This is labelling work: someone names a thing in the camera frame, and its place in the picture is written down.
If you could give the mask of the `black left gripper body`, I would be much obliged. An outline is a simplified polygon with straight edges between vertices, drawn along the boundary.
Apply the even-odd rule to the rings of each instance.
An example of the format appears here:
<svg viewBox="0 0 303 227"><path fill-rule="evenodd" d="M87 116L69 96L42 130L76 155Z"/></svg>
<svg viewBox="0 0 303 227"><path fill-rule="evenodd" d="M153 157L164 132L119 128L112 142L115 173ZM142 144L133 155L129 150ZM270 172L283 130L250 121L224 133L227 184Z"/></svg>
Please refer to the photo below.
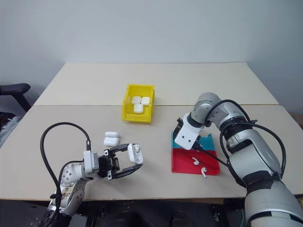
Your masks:
<svg viewBox="0 0 303 227"><path fill-rule="evenodd" d="M118 158L116 157L117 150L104 150L104 155L98 158L98 175L101 178L109 180L117 179L118 171L120 170Z"/></svg>

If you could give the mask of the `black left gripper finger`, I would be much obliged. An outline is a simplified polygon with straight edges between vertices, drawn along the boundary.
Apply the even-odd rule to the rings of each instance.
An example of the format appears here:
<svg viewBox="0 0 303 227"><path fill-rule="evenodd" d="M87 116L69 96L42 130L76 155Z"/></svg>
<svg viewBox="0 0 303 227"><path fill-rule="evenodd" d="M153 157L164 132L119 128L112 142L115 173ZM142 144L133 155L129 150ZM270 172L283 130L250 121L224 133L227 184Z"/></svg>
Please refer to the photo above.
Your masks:
<svg viewBox="0 0 303 227"><path fill-rule="evenodd" d="M129 144L120 144L118 146L115 146L115 147L111 147L109 149L109 152L111 152L112 154L116 153L116 152L124 152L124 151L127 151L128 150L128 145Z"/></svg>
<svg viewBox="0 0 303 227"><path fill-rule="evenodd" d="M137 171L142 166L143 166L143 164L136 164L134 166L124 168L121 172L112 174L111 179L118 179L118 178L128 176L128 175L134 173L135 171Z"/></svg>

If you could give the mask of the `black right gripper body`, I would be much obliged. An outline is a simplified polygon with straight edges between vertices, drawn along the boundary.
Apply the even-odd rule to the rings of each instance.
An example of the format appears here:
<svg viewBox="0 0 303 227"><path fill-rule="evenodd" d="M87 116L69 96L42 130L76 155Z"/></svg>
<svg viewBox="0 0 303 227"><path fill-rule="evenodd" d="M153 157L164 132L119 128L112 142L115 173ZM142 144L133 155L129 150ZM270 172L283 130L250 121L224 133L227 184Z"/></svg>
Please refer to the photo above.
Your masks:
<svg viewBox="0 0 303 227"><path fill-rule="evenodd" d="M181 118L178 118L177 119L177 126L175 127L174 131L173 131L173 134L172 134L172 140L175 141L178 133L180 132L180 130L182 129L183 127L183 120Z"/></svg>

